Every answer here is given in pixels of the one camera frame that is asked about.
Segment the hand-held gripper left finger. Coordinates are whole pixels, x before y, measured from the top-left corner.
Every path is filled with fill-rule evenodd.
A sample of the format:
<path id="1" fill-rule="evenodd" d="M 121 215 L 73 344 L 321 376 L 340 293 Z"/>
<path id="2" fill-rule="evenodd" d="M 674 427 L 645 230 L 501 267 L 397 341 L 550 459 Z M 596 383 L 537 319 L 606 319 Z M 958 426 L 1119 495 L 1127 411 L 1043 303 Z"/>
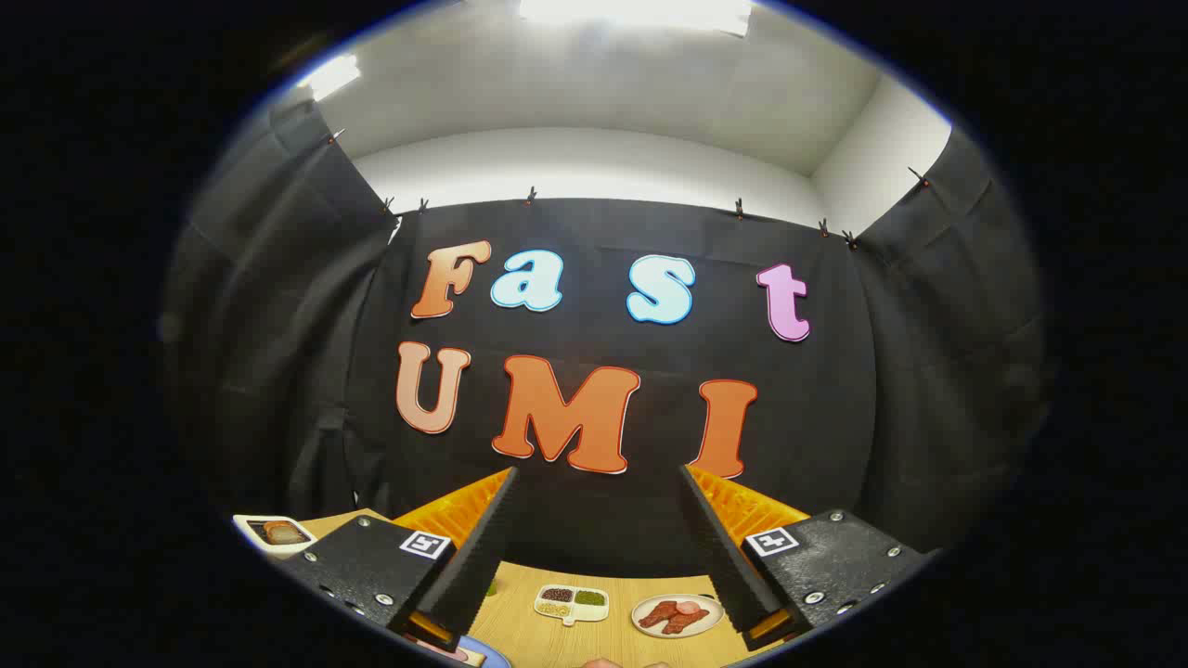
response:
<path id="1" fill-rule="evenodd" d="M 361 513 L 279 571 L 387 634 L 457 649 L 484 605 L 519 511 L 519 472 L 501 470 L 399 519 Z"/>

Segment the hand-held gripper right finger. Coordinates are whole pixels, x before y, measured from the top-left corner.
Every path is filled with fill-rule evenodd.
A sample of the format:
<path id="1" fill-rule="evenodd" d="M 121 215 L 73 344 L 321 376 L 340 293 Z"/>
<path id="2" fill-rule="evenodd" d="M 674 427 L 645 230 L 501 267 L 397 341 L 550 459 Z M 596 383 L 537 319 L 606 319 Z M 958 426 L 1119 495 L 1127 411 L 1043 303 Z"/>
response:
<path id="1" fill-rule="evenodd" d="M 830 625 L 933 562 L 849 510 L 807 515 L 693 466 L 680 483 L 691 541 L 750 650 Z"/>

